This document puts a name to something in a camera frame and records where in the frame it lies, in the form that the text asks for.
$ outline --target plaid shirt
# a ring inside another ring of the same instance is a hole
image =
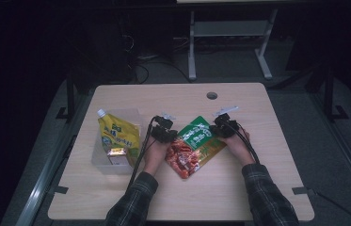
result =
[[[125,195],[107,213],[104,225],[144,225],[157,187],[153,176],[140,172]]]
[[[299,225],[295,209],[272,182],[265,166],[246,165],[242,173],[255,225]]]
[[[293,206],[272,182],[265,166],[246,165],[242,173],[256,225],[299,225]],[[104,225],[144,225],[157,187],[154,177],[147,172],[140,172],[130,189],[108,212]]]

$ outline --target clear plastic bin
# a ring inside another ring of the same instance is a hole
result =
[[[139,112],[136,108],[130,109],[113,109],[106,111],[107,113],[114,115],[118,118],[126,120],[139,128],[139,137],[142,131],[143,119],[140,117]],[[96,129],[99,131],[96,136],[95,146],[92,154],[92,164],[104,175],[125,175],[132,174],[134,168],[131,166],[112,165],[107,157],[102,145],[102,136],[99,130],[99,123],[97,121],[98,116],[96,115]],[[143,140],[139,139],[139,147],[142,146]]]

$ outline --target hole in table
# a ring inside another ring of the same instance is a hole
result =
[[[218,97],[218,94],[216,92],[207,92],[207,98],[210,100],[215,100]]]

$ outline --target juice pouch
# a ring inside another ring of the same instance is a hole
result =
[[[214,137],[209,125],[198,116],[179,132],[167,149],[166,161],[181,178],[187,179],[226,146]]]
[[[98,111],[104,151],[113,165],[135,165],[139,156],[139,128],[104,110]]]

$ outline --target hand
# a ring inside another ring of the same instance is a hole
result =
[[[244,129],[240,128],[239,133],[246,139],[249,139],[249,133]],[[242,164],[242,167],[255,163],[255,160],[251,156],[251,153],[249,152],[245,142],[236,134],[228,138],[219,137],[218,139],[228,145],[229,150],[239,160],[240,164]]]
[[[160,168],[161,163],[164,161],[167,155],[167,149],[170,143],[162,143],[156,140],[154,137],[149,137],[146,145],[147,150],[145,151],[145,167],[143,171],[154,176],[157,170]]]

